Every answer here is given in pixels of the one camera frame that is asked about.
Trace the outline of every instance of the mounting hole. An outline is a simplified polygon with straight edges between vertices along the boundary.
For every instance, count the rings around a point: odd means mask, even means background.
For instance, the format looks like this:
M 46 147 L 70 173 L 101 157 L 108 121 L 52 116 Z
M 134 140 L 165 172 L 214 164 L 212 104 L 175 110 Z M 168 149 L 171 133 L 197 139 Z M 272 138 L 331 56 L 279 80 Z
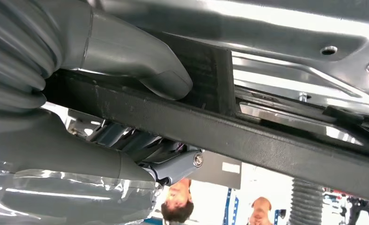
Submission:
M 333 55 L 338 51 L 338 48 L 335 46 L 328 46 L 321 49 L 321 54 L 323 55 Z

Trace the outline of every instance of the plastic sheet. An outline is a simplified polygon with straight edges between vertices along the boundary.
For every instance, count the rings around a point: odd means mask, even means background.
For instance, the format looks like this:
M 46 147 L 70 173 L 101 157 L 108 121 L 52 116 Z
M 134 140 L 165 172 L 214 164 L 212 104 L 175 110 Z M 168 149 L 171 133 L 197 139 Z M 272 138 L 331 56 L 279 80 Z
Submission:
M 0 225 L 138 224 L 161 185 L 49 170 L 9 173 L 0 162 Z

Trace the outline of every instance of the gray plastic cover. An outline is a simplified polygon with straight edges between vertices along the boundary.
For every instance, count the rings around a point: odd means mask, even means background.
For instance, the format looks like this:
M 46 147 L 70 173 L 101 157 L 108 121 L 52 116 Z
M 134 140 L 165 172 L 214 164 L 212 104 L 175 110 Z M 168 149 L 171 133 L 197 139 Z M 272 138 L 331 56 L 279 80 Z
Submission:
M 61 68 L 138 79 L 159 96 L 181 99 L 192 81 L 162 41 L 77 0 L 38 0 L 59 30 Z
M 161 185 L 150 181 L 25 170 L 0 161 L 1 225 L 123 225 L 149 217 Z
M 71 135 L 58 115 L 41 109 L 28 114 L 0 112 L 0 161 L 11 162 L 13 173 L 42 169 L 154 181 L 125 153 Z

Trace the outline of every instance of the person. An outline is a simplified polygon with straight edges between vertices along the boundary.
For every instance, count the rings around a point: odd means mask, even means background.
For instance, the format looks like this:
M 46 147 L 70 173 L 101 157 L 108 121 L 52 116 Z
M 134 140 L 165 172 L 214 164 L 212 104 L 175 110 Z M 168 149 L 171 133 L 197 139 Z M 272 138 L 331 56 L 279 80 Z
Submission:
M 165 202 L 161 205 L 165 221 L 184 223 L 193 213 L 191 184 L 191 180 L 183 178 L 169 188 Z
M 272 225 L 268 218 L 271 204 L 267 198 L 260 197 L 252 204 L 253 212 L 248 220 L 248 225 Z

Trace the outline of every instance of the metal chassis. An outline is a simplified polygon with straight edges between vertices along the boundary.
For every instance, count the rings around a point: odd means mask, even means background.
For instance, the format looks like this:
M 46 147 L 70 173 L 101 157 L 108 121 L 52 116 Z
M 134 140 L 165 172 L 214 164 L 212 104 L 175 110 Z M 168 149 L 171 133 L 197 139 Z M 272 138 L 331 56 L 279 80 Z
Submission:
M 48 101 L 369 199 L 369 157 L 60 70 Z

